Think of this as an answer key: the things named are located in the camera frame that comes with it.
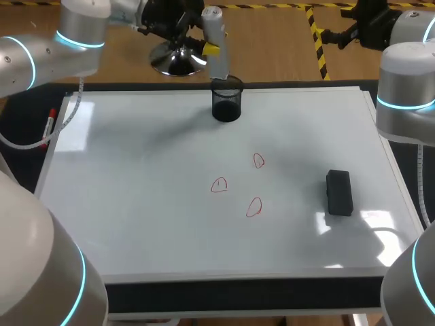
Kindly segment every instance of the whiteboard eraser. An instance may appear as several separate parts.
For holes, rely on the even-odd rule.
[[[326,175],[328,212],[331,215],[351,216],[353,200],[348,171],[330,170]]]

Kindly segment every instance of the white table surface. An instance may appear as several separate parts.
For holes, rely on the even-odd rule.
[[[355,87],[245,90],[229,124],[209,91],[85,92],[36,194],[106,283],[381,276],[422,228],[374,119]],[[351,217],[327,213],[330,169]]]

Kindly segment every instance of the white cable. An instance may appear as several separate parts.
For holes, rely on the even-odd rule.
[[[417,179],[418,179],[418,193],[421,216],[427,227],[430,226],[430,220],[428,212],[426,211],[426,205],[424,204],[424,192],[423,192],[423,145],[418,145],[417,152]]]
[[[80,106],[80,102],[82,101],[82,94],[83,94],[83,85],[84,85],[84,78],[81,77],[80,81],[79,81],[79,92],[77,95],[77,102],[75,102],[75,107],[74,110],[71,112],[71,114],[69,115],[68,119],[62,124],[62,126],[60,126],[57,130],[55,130],[54,132],[52,132],[49,136],[47,136],[46,138],[34,143],[34,144],[30,144],[30,145],[17,145],[14,144],[10,141],[8,141],[1,133],[0,133],[0,141],[2,143],[5,143],[7,146],[12,147],[14,149],[21,149],[21,150],[26,150],[26,149],[32,149],[35,147],[39,147],[42,144],[46,144],[48,143],[51,138],[57,136],[58,134],[60,134],[60,132],[66,127],[68,126],[69,122],[73,119],[73,117],[75,116],[79,106]]]

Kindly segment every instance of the blue light ring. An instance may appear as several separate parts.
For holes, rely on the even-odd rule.
[[[80,42],[76,42],[73,41],[72,39],[69,39],[68,37],[63,36],[59,31],[56,31],[57,35],[63,39],[64,41],[71,43],[75,46],[81,46],[82,48],[90,48],[90,49],[95,49],[95,48],[102,48],[104,46],[104,42],[101,44],[85,44],[85,43],[80,43]]]
[[[82,285],[80,286],[79,294],[77,295],[77,299],[75,299],[75,302],[74,302],[74,305],[73,305],[71,311],[69,312],[69,314],[67,315],[65,320],[60,324],[60,326],[65,326],[70,321],[71,317],[74,315],[74,312],[77,310],[77,307],[78,307],[80,300],[82,299],[82,296],[83,296],[84,285],[86,282],[86,264],[84,262],[83,253],[80,250],[79,246],[77,246],[77,249],[79,250],[80,257],[82,258]]]
[[[433,17],[432,21],[429,23],[426,29],[426,32],[424,33],[423,42],[426,42],[428,40],[429,32],[432,29],[432,26],[434,26],[434,24],[435,24],[435,17]]]
[[[422,104],[422,105],[408,105],[408,106],[403,106],[403,105],[395,105],[395,104],[389,104],[386,103],[384,101],[382,101],[379,96],[378,96],[378,102],[380,102],[382,105],[386,106],[386,107],[390,107],[392,109],[399,109],[399,110],[420,110],[420,109],[425,109],[427,107],[430,107],[431,105],[433,105],[435,103],[435,100],[426,103],[426,104]]]
[[[417,288],[418,288],[418,290],[420,292],[420,295],[423,298],[424,302],[426,303],[426,305],[428,306],[430,311],[432,311],[432,314],[435,315],[435,307],[431,303],[431,301],[429,300],[429,298],[426,295],[425,291],[423,290],[423,287],[421,286],[421,283],[420,283],[420,280],[419,280],[419,276],[417,275],[417,267],[415,266],[415,251],[417,250],[417,243],[419,242],[419,240],[420,240],[420,238],[418,238],[417,241],[415,241],[414,248],[413,248],[412,265],[413,265],[414,281],[415,281],[415,284],[416,284],[416,286],[417,286]]]
[[[31,88],[33,86],[33,84],[35,83],[35,79],[36,79],[36,67],[35,67],[35,62],[33,61],[32,55],[30,54],[30,52],[26,48],[26,46],[23,43],[21,43],[20,41],[18,41],[17,39],[10,37],[10,36],[3,36],[3,38],[4,39],[11,39],[12,41],[15,41],[27,53],[27,56],[30,59],[30,63],[32,64],[32,70],[33,70],[32,81],[27,89]]]

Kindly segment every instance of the red drawn shape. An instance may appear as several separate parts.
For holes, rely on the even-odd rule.
[[[228,184],[225,180],[225,178],[220,177],[213,182],[213,185],[211,185],[211,192],[226,192],[228,189]]]
[[[255,215],[258,215],[261,213],[261,208],[263,207],[263,204],[261,203],[261,199],[259,197],[255,197],[247,209],[246,217],[253,217]]]
[[[259,153],[255,153],[254,164],[256,165],[256,168],[261,168],[263,165],[266,164],[266,161],[264,161],[264,158]]]

